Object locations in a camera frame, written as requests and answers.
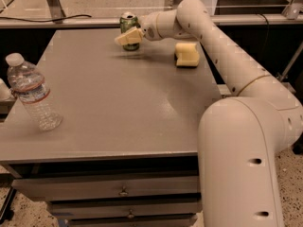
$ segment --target yellow sponge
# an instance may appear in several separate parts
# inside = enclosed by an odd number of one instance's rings
[[[174,53],[177,57],[176,66],[197,67],[199,64],[200,54],[196,43],[177,43]]]
[[[136,44],[141,43],[143,38],[143,32],[137,27],[132,27],[125,33],[115,38],[115,43],[118,45]]]

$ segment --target cable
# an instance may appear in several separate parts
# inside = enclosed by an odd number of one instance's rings
[[[57,22],[57,21],[63,21],[65,19],[73,19],[78,17],[88,17],[91,18],[91,15],[88,14],[77,14],[73,16],[67,16],[59,19],[49,19],[49,20],[31,20],[31,19],[22,19],[22,18],[14,18],[14,17],[1,17],[0,20],[18,20],[18,21],[25,21],[25,22],[34,22],[34,23],[47,23],[47,22]]]
[[[269,34],[269,21],[268,19],[266,18],[266,16],[264,14],[258,14],[260,16],[262,16],[265,21],[266,21],[266,24],[267,24],[267,31],[266,31],[266,37],[265,37],[265,41],[264,41],[264,44],[263,44],[263,47],[262,47],[262,50],[261,50],[261,55],[259,57],[259,60],[261,61],[262,58],[263,58],[263,54],[264,54],[264,50],[265,50],[265,47],[266,47],[266,44],[267,44],[267,41],[268,41],[268,34]]]

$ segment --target bottle cap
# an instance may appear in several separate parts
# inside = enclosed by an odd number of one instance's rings
[[[6,61],[9,66],[19,66],[25,61],[25,59],[19,53],[12,53],[6,56]]]
[[[10,89],[7,87],[6,83],[0,79],[0,101],[8,100],[11,96]]]

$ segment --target can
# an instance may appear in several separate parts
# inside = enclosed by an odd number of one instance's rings
[[[132,27],[139,27],[138,18],[131,12],[127,11],[124,12],[120,17],[120,28],[121,33],[125,33],[127,30],[129,30]],[[128,51],[134,51],[139,48],[140,44],[126,44],[123,45],[123,48]]]

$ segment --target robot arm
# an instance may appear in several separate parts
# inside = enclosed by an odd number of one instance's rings
[[[234,96],[210,106],[198,130],[205,227],[283,227],[275,153],[303,131],[300,102],[213,24],[200,0],[140,25],[151,41],[196,38]]]

